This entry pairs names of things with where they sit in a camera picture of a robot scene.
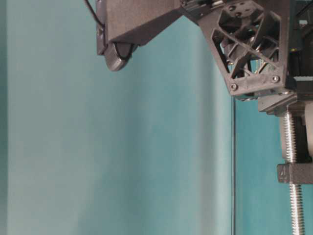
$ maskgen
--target black bracket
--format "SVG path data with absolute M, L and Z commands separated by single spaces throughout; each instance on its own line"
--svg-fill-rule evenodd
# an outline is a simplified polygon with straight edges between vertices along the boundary
M 277 176 L 280 183 L 313 185 L 313 164 L 279 164 L 277 166 Z

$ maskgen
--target teal wall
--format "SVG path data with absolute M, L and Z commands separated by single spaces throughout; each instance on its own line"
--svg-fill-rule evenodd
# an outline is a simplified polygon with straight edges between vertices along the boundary
M 277 182 L 281 154 L 278 118 L 258 103 L 236 102 L 236 232 L 291 234 L 289 186 Z M 303 186 L 306 234 L 313 233 L 313 186 Z
M 231 99 L 199 28 L 112 73 L 82 0 L 0 17 L 1 234 L 230 233 Z

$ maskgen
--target teal background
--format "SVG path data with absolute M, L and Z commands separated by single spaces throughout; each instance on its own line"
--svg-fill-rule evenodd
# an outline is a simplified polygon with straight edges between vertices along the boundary
M 112 73 L 82 0 L 0 17 L 0 234 L 231 232 L 231 98 L 196 25 Z

